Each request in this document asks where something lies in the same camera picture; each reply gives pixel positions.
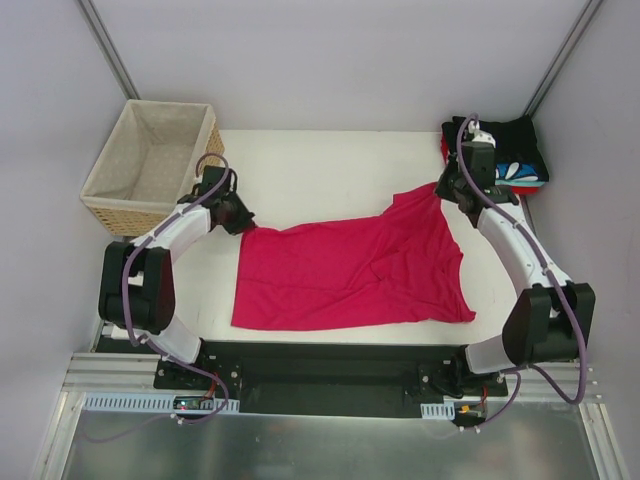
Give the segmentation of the wicker basket with liner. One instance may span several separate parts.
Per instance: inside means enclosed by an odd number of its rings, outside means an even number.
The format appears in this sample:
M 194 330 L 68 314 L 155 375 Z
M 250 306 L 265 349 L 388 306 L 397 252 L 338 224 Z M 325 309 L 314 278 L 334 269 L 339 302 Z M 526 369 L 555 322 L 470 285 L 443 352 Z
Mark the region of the wicker basket with liner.
M 137 237 L 191 191 L 203 155 L 219 166 L 224 152 L 211 105 L 129 100 L 80 198 L 112 235 Z

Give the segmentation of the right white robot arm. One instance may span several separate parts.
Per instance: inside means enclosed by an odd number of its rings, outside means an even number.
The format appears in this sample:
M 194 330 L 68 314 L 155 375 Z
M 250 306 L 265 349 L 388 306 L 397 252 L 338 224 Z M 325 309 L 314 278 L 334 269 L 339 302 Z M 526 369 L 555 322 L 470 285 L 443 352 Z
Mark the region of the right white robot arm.
M 578 404 L 587 386 L 595 292 L 555 264 L 528 226 L 521 201 L 509 187 L 496 184 L 494 150 L 489 141 L 462 142 L 448 160 L 436 194 L 456 204 L 493 247 L 517 299 L 498 335 L 456 354 L 450 382 L 469 395 L 492 374 L 526 368 L 542 373 L 545 362 L 577 361 L 576 393 L 559 395 Z

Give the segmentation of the pink t shirt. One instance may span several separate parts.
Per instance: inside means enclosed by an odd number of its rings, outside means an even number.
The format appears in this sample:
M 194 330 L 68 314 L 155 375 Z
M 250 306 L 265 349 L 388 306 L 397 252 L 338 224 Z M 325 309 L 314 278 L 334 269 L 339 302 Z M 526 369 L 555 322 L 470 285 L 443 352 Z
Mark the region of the pink t shirt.
M 371 217 L 244 234 L 232 326 L 323 331 L 472 322 L 460 281 L 463 253 L 435 188 L 396 194 Z

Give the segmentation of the red t shirt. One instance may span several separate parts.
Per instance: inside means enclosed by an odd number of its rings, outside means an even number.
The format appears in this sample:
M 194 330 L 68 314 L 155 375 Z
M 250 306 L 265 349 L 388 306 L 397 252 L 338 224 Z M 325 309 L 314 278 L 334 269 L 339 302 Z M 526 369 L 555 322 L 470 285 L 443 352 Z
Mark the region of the red t shirt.
M 509 187 L 511 187 L 512 190 L 518 195 L 529 195 L 529 194 L 536 193 L 543 185 L 544 183 L 538 187 L 526 187 L 526 186 L 509 186 Z

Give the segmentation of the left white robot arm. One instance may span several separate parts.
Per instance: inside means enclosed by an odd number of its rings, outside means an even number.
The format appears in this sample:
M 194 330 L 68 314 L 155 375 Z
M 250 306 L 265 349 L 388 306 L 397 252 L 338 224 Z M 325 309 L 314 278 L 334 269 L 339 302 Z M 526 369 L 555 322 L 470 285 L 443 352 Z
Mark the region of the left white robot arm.
M 239 235 L 255 226 L 237 183 L 230 167 L 206 166 L 166 219 L 134 240 L 110 243 L 104 253 L 100 318 L 125 330 L 134 345 L 151 344 L 178 363 L 176 375 L 191 389 L 209 382 L 212 367 L 200 357 L 203 341 L 176 314 L 173 264 L 217 227 Z

